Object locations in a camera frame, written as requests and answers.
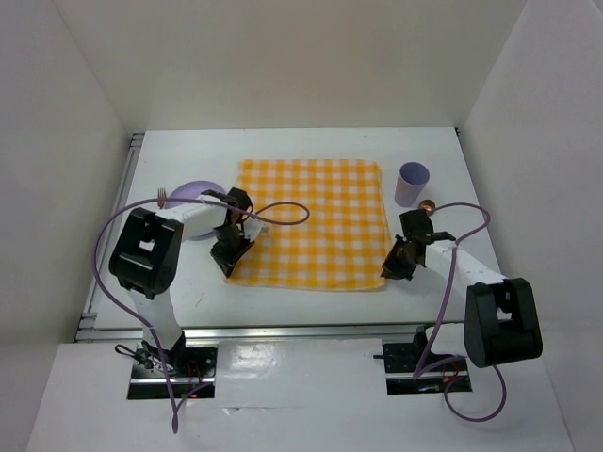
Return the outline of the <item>copper spoon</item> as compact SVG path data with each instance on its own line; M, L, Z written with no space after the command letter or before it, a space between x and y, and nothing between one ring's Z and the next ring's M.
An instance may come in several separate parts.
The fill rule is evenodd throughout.
M429 200L429 199L425 199L423 201L421 201L418 205L418 208L420 210L423 210L427 213L428 216L432 215L434 213L434 211L436 210L437 206L435 204L434 201Z

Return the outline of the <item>yellow checkered cloth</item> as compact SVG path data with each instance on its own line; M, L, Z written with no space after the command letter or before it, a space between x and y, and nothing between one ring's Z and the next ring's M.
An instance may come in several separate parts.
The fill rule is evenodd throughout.
M383 286L392 244L381 170L361 159L245 159L237 187L272 219L229 283L316 291Z

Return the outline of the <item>purple cup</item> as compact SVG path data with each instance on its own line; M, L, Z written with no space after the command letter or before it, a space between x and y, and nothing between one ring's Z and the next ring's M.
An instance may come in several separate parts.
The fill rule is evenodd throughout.
M429 170L421 163L404 163L398 172L395 189L395 203L400 207L410 207L430 181Z

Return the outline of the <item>copper fork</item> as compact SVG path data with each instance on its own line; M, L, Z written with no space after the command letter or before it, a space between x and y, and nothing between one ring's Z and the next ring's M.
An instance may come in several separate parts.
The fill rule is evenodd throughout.
M160 187L157 190L157 206L159 209L163 209L167 201L167 191L164 187Z

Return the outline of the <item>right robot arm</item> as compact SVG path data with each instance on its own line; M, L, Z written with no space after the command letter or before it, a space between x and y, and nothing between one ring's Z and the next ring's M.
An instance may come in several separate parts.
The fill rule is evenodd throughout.
M388 280L410 281L417 267L446 280L434 324L413 343L414 378L434 368L445 356L467 358L478 368L536 359L543 338L530 283L508 278L461 249L466 239L485 230L491 220L483 208L453 202L441 208L467 207L481 212L483 224L459 237L435 231L431 213L423 209L399 215L402 234L382 265Z

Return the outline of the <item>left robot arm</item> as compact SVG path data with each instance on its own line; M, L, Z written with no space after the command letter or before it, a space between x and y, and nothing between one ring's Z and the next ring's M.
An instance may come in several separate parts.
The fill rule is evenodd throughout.
M157 212L133 210L109 260L109 272L134 301L136 312L153 327L143 333L143 348L166 376L187 364L186 339L175 319L170 286L175 279L183 242L212 231L210 250L225 277L253 246L243 214L253 207L248 194L233 187L226 194L206 190L194 202L177 202Z

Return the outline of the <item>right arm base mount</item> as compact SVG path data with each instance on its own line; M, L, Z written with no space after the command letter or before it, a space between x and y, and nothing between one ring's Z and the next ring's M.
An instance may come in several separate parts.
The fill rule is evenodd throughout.
M448 385L452 393L472 391L465 359L441 363L417 379L413 374L419 365L426 345L427 336L419 328L412 340L405 342L383 342L382 350L372 358L383 365L386 392L389 396L414 396L444 393Z

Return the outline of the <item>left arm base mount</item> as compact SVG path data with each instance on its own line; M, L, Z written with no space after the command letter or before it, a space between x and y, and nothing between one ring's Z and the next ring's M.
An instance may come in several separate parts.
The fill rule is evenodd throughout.
M118 344L114 350L131 360L128 400L168 399L164 367L156 351L145 342L135 348ZM189 345L182 336L173 350L166 352L168 376L174 398L215 397L218 345Z

